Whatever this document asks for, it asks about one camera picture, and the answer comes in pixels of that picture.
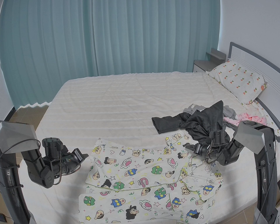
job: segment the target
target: cartoon print pajamas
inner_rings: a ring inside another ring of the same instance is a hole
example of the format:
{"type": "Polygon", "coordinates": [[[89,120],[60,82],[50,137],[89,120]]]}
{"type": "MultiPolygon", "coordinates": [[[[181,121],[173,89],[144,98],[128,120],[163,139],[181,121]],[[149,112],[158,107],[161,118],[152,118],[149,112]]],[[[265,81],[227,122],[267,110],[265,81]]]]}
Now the cartoon print pajamas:
{"type": "Polygon", "coordinates": [[[99,139],[90,156],[86,193],[79,196],[81,223],[173,219],[207,223],[223,179],[216,164],[185,148],[182,131],[166,137],[162,150],[132,149],[99,139]]]}

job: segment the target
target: wall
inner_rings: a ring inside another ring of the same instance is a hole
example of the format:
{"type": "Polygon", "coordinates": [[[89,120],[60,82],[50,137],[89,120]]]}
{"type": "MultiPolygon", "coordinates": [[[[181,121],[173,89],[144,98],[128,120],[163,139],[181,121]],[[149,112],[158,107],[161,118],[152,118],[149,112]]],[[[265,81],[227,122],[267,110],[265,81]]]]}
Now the wall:
{"type": "MultiPolygon", "coordinates": [[[[2,7],[2,3],[3,0],[0,0],[0,11],[2,7]]],[[[0,120],[4,120],[12,108],[13,108],[13,103],[6,86],[2,69],[0,68],[0,120]]]]}
{"type": "Polygon", "coordinates": [[[228,56],[232,41],[280,67],[279,12],[279,0],[221,0],[218,50],[228,56]]]}

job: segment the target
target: pillowcase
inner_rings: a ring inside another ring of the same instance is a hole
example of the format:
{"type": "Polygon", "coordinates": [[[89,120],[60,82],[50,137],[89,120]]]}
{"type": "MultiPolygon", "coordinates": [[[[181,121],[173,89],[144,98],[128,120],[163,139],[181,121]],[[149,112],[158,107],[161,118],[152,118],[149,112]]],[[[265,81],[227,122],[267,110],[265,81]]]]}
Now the pillowcase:
{"type": "Polygon", "coordinates": [[[246,104],[252,103],[267,87],[267,82],[262,75],[231,59],[207,74],[234,94],[244,107],[246,104]]]}

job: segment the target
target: mattress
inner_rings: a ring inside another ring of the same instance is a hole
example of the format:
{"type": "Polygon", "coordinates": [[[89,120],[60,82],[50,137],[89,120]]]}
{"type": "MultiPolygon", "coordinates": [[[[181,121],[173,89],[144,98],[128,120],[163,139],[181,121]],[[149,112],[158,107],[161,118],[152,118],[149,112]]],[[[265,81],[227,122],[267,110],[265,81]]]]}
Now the mattress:
{"type": "MultiPolygon", "coordinates": [[[[55,96],[36,134],[39,140],[60,138],[69,151],[79,148],[89,155],[99,137],[131,147],[160,149],[166,146],[165,134],[157,133],[151,117],[175,116],[192,103],[209,107],[219,100],[237,114],[261,115],[252,105],[246,110],[233,94],[206,73],[123,74],[69,80],[55,96]]],[[[226,131],[232,138],[234,131],[229,128],[226,131]]],[[[79,223],[78,197],[85,193],[89,166],[87,158],[78,172],[63,176],[59,185],[45,189],[31,182],[22,161],[19,168],[22,190],[37,224],[79,223]]],[[[216,203],[210,223],[234,215],[257,200],[251,151],[244,148],[237,162],[219,168],[224,184],[214,196],[216,203]]]]}

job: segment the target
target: tile floor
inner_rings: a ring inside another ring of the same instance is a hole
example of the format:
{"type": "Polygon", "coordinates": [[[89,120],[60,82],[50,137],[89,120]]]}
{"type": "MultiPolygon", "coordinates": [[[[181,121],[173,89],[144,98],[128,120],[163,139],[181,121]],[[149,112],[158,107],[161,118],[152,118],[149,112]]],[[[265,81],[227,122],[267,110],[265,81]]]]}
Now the tile floor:
{"type": "MultiPolygon", "coordinates": [[[[12,118],[10,119],[11,122],[22,122],[22,123],[28,123],[33,124],[35,130],[37,129],[41,119],[43,118],[48,106],[43,107],[27,107],[27,108],[20,108],[17,110],[12,118]]],[[[16,154],[17,157],[17,163],[20,164],[22,160],[21,153],[16,154]]],[[[240,211],[236,215],[225,219],[222,222],[219,222],[218,224],[242,224],[242,223],[253,223],[253,216],[254,216],[254,209],[255,209],[256,203],[252,206],[249,206],[248,208],[240,211]]],[[[5,203],[3,201],[2,195],[0,194],[0,213],[5,214],[6,216],[10,216],[7,207],[5,206],[5,203]]],[[[7,219],[8,224],[12,224],[13,221],[10,219],[7,219]]]]}

